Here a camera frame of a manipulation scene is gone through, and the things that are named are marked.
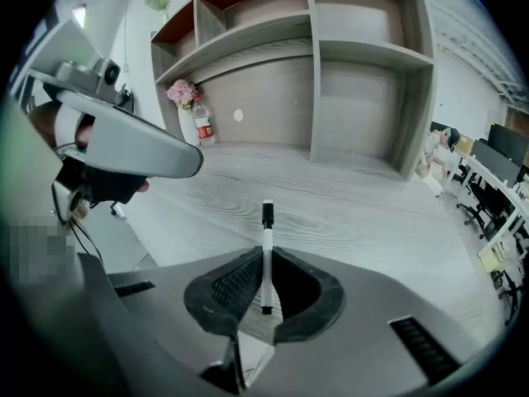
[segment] red bottle label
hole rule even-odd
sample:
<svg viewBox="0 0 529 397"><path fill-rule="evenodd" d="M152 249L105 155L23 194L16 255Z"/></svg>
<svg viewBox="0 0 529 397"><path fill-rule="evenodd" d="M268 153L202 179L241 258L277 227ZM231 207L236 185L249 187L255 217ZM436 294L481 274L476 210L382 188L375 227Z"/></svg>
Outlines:
<svg viewBox="0 0 529 397"><path fill-rule="evenodd" d="M198 127L198 138L203 140L204 138L209 138L210 136L213 136L213 128L211 125Z"/></svg>

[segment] plastic bottle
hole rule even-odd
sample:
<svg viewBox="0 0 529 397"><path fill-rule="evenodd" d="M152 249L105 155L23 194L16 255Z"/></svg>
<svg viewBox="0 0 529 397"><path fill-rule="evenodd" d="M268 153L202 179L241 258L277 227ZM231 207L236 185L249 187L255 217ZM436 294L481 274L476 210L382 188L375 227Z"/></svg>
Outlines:
<svg viewBox="0 0 529 397"><path fill-rule="evenodd" d="M198 138L203 146L210 146L215 142L212 123L209 120L209 110L200 95L193 102L193 117L198 129Z"/></svg>

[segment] curved shelf board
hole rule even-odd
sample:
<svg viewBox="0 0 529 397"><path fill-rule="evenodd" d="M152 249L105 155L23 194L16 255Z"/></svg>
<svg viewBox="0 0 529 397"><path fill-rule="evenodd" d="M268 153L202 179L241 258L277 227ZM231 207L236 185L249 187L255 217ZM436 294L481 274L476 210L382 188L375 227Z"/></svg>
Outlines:
<svg viewBox="0 0 529 397"><path fill-rule="evenodd" d="M228 55L193 72L187 78L194 84L200 84L201 82L235 69L257 65L258 63L271 60L312 56L312 53L311 38L294 38L292 40L276 41Z"/></svg>
<svg viewBox="0 0 529 397"><path fill-rule="evenodd" d="M397 71L433 66L433 59L400 45L320 35L322 61L353 62Z"/></svg>
<svg viewBox="0 0 529 397"><path fill-rule="evenodd" d="M186 77L212 62L251 47L310 36L308 10L261 18L259 22L239 26L201 45L167 69L156 83L168 83Z"/></svg>

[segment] white vase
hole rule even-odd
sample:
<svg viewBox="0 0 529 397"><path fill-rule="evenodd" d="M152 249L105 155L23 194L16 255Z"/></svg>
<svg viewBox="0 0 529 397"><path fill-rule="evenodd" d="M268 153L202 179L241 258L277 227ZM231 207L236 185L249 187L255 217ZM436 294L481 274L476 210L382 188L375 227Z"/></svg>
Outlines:
<svg viewBox="0 0 529 397"><path fill-rule="evenodd" d="M198 139L197 126L195 125L191 109L179 108L179 121L184 140L191 146L198 146L200 140Z"/></svg>

